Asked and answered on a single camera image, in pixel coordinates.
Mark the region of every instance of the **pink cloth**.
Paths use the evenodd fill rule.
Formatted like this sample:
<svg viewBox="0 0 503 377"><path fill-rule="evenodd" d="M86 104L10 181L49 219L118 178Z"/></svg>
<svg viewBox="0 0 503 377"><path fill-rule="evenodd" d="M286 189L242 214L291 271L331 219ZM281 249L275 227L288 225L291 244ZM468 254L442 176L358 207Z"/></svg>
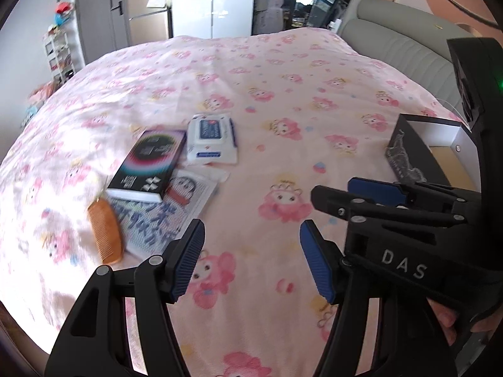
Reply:
<svg viewBox="0 0 503 377"><path fill-rule="evenodd" d="M345 223L314 211L310 190L345 189L353 176L393 181L384 149L401 112L455 118L326 30L178 37L89 64L49 98L0 168L0 299L44 350L100 264L87 207L145 128L186 126L207 110L232 114L240 161L224 167L230 178L203 216L204 253L169 308L194 377L311 377L335 309L316 291L299 225L314 219L342 247ZM136 264L126 256L116 269ZM131 301L127 313L144 371ZM371 349L369 341L360 371Z"/></svg>

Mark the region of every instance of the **book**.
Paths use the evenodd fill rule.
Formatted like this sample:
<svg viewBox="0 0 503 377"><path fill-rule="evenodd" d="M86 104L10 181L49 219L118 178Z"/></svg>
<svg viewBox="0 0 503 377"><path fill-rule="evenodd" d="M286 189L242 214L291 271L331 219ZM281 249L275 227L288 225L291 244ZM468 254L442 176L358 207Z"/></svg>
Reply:
<svg viewBox="0 0 503 377"><path fill-rule="evenodd" d="M162 254L198 218L217 183L187 170L175 170L163 202L109 199L121 227L126 251L140 259Z"/></svg>
<svg viewBox="0 0 503 377"><path fill-rule="evenodd" d="M187 135L149 130L141 135L106 190L115 199L162 202Z"/></svg>

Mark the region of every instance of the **white wardrobe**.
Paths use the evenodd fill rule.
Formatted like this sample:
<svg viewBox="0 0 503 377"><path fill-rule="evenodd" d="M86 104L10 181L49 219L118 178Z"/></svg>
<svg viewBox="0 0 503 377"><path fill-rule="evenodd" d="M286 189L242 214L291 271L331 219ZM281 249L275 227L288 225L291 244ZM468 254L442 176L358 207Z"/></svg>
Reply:
<svg viewBox="0 0 503 377"><path fill-rule="evenodd" d="M250 36L253 0L172 0L172 17L173 36Z"/></svg>

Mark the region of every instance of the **wet wipes package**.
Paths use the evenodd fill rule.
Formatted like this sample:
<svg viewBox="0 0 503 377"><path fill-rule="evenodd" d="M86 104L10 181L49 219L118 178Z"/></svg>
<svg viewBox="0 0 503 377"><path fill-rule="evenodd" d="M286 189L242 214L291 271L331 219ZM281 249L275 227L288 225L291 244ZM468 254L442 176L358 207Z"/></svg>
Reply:
<svg viewBox="0 0 503 377"><path fill-rule="evenodd" d="M187 132L189 164L237 163L235 127L228 114L197 114Z"/></svg>

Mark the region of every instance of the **black door handle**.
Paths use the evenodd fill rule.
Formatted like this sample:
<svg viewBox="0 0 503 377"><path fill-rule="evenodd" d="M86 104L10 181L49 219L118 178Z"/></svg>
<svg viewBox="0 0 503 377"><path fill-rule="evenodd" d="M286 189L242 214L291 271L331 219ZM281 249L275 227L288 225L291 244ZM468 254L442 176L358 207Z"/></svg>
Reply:
<svg viewBox="0 0 503 377"><path fill-rule="evenodd" d="M124 14L124 12L122 11L122 1L119 1L119 3L115 7L112 7L110 9L110 11L114 11L114 10L119 10L120 15Z"/></svg>

